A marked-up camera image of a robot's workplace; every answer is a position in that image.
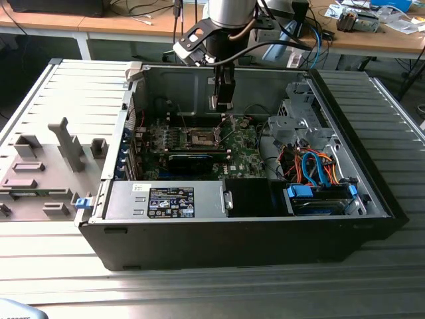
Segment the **desk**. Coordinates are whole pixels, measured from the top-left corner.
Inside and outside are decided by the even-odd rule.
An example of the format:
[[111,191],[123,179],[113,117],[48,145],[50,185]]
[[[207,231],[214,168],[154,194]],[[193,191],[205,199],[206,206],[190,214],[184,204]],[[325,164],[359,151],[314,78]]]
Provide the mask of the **desk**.
[[[326,7],[333,0],[311,0],[315,17],[324,29],[335,33],[330,53],[362,56],[382,56],[390,58],[417,58],[425,45],[424,33],[404,33],[381,24],[376,33],[344,33],[337,30],[336,19],[324,17]],[[412,6],[409,15],[425,15],[425,8]]]
[[[139,4],[141,0],[129,0],[129,5]],[[325,29],[335,32],[335,40],[329,50],[334,54],[351,54],[359,56],[381,56],[390,58],[417,58],[425,45],[422,33],[405,35],[384,25],[378,33],[343,33],[337,31],[336,20],[319,15],[333,0],[312,0],[316,19]],[[161,1],[155,6],[146,7],[150,11],[171,4]],[[115,41],[135,41],[153,43],[171,43],[173,36],[173,11],[166,9],[152,14],[152,26],[146,25],[129,17],[117,16],[113,12],[104,18],[79,17],[70,15],[52,15],[44,13],[16,13],[6,3],[8,13],[24,28],[29,35],[48,37],[70,37],[78,42],[83,59],[91,60],[88,40],[102,39]],[[195,24],[195,6],[185,5],[185,30]],[[425,15],[425,9],[413,8],[411,15]],[[198,16],[202,17],[202,6],[198,7]],[[0,10],[0,33],[22,34],[16,25]],[[310,35],[304,36],[309,44],[314,43]]]

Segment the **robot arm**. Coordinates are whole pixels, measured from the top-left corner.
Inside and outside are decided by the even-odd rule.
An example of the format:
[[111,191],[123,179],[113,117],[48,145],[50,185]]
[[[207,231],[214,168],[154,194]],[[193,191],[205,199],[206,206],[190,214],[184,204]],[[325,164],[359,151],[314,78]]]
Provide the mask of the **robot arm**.
[[263,14],[256,0],[210,0],[209,18],[200,20],[173,46],[185,64],[214,67],[215,88],[214,95],[210,97],[211,110],[225,112],[232,108],[235,87],[233,61],[246,52],[270,44],[311,50],[297,39],[298,43],[275,40],[247,48],[252,29],[272,30],[276,26],[266,0],[261,1],[268,16]]

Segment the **blue latch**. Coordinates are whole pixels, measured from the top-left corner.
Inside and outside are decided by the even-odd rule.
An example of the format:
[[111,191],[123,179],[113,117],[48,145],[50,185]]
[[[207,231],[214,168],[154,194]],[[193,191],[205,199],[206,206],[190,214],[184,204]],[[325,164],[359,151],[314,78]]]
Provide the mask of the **blue latch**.
[[77,209],[91,209],[94,206],[94,197],[81,197],[77,199],[75,208]]
[[357,188],[354,186],[354,185],[350,185],[349,187],[348,187],[348,189],[349,189],[349,191],[350,191],[350,193],[351,193],[351,195],[354,197],[354,196],[356,196],[359,192],[357,191]]
[[286,190],[289,197],[313,197],[313,191],[307,185],[291,185]]

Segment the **warning label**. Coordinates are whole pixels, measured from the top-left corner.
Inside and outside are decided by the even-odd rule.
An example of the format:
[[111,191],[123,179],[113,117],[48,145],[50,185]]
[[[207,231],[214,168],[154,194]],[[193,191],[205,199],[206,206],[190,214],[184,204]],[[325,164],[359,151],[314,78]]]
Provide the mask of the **warning label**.
[[149,218],[195,217],[195,193],[192,187],[151,188]]

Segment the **blue cable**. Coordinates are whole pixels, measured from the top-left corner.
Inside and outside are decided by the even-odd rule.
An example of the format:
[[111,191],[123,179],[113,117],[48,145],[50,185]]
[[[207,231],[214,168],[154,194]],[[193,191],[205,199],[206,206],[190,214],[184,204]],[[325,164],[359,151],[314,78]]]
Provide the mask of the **blue cable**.
[[302,160],[302,162],[301,162],[301,168],[302,168],[302,170],[303,170],[303,175],[304,175],[304,177],[305,177],[306,179],[308,179],[308,180],[309,180],[309,181],[313,184],[313,186],[314,186],[314,187],[317,187],[317,183],[315,182],[315,180],[314,180],[314,179],[312,179],[312,178],[308,175],[308,173],[307,173],[307,167],[306,167],[306,164],[307,164],[307,158],[308,158],[310,155],[312,155],[312,156],[315,158],[315,160],[316,160],[316,163],[317,163],[317,172],[319,173],[320,182],[321,182],[322,184],[324,184],[326,187],[331,186],[331,184],[330,184],[330,183],[328,182],[328,180],[326,179],[325,174],[323,173],[323,169],[322,169],[322,166],[321,166],[321,160],[320,160],[319,156],[317,156],[317,154],[314,154],[313,152],[307,152],[307,153],[305,153],[305,154],[304,154],[304,156],[303,156],[303,160]]
[[320,41],[320,36],[319,36],[319,33],[317,32],[317,30],[314,29],[311,25],[309,25],[309,27],[310,27],[311,30],[313,30],[314,34],[316,35],[316,39],[317,39],[317,54],[316,54],[316,58],[314,59],[313,64],[310,67],[310,68],[313,68],[316,65],[317,59],[319,58],[319,55],[320,55],[321,41]]

